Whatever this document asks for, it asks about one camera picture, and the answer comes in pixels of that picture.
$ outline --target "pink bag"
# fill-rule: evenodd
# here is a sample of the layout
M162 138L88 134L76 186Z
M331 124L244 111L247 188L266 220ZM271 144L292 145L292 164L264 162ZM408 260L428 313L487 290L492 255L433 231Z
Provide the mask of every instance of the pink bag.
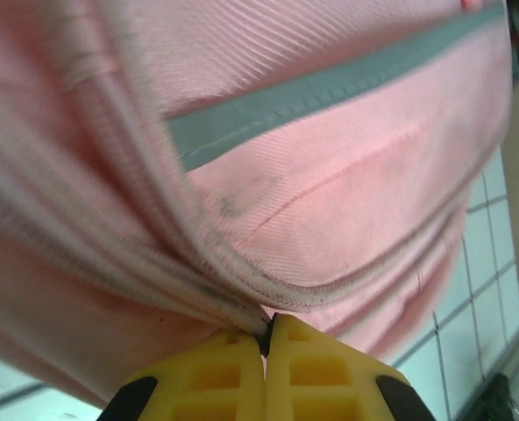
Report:
M275 309L390 355L510 98L501 3L0 0L0 358L103 404Z

